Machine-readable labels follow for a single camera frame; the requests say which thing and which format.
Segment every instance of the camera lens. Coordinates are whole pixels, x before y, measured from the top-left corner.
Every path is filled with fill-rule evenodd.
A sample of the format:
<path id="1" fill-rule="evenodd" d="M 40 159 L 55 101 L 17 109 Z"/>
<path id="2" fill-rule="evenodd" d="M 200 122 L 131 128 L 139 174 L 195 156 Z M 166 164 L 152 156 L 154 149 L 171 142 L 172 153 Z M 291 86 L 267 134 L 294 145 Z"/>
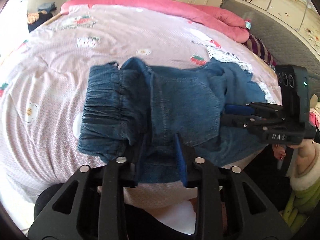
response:
<path id="1" fill-rule="evenodd" d="M 279 72 L 277 72 L 277 77 L 278 77 L 278 82 L 281 83 L 282 82 L 282 78 Z"/>
<path id="2" fill-rule="evenodd" d="M 281 76 L 282 76 L 283 85 L 285 85 L 287 87 L 288 86 L 288 76 L 287 76 L 287 74 L 282 72 Z"/>
<path id="3" fill-rule="evenodd" d="M 294 79 L 292 75 L 289 75 L 289 85 L 290 87 L 294 88 Z"/>

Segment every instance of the wall mural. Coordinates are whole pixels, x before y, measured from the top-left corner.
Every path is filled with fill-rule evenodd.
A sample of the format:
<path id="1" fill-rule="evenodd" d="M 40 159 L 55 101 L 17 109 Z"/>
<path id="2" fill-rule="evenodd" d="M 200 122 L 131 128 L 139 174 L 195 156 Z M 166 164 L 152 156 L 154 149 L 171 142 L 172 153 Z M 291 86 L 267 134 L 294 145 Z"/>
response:
<path id="1" fill-rule="evenodd" d="M 287 23 L 320 54 L 320 16 L 310 0 L 244 0 Z"/>

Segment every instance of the pink blanket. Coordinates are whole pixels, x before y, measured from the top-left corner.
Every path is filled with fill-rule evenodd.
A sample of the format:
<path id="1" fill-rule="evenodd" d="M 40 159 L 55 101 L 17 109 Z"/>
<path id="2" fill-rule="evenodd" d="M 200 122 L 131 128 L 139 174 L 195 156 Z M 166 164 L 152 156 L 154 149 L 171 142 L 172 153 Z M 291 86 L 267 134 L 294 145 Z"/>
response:
<path id="1" fill-rule="evenodd" d="M 88 4 L 123 5 L 146 8 L 168 15 L 174 15 L 201 23 L 217 30 L 239 43 L 244 43 L 249 38 L 245 29 L 244 20 L 227 10 L 205 5 L 191 5 L 172 0 L 70 0 L 61 7 L 62 14 L 69 13 L 69 6 Z"/>

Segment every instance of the triangular cutout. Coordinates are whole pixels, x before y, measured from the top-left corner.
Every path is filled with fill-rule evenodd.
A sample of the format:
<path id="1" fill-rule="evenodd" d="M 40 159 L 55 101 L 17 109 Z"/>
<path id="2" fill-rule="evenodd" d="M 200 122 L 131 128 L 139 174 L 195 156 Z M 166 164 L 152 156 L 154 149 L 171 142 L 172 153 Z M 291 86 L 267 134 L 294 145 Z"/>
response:
<path id="1" fill-rule="evenodd" d="M 69 215 L 72 210 L 73 201 L 76 196 L 78 181 L 73 181 L 69 187 L 61 194 L 59 199 L 54 203 L 52 209 L 54 211 Z"/>
<path id="2" fill-rule="evenodd" d="M 242 183 L 242 187 L 247 198 L 250 213 L 252 215 L 255 215 L 265 212 L 267 210 L 266 206 L 263 204 L 261 199 L 254 193 L 251 187 L 244 182 Z"/>

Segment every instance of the folded blue jeans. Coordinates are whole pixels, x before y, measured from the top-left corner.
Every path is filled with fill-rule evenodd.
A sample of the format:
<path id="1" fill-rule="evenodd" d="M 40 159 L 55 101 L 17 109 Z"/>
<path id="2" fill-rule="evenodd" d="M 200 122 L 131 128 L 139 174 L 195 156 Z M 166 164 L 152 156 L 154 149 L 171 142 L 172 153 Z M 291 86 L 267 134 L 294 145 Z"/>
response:
<path id="1" fill-rule="evenodd" d="M 263 149 L 245 129 L 220 127 L 225 104 L 266 102 L 252 74 L 215 59 L 195 69 L 147 66 L 130 58 L 90 68 L 78 150 L 108 161 L 151 136 L 140 182 L 178 181 L 174 135 L 216 166 Z"/>

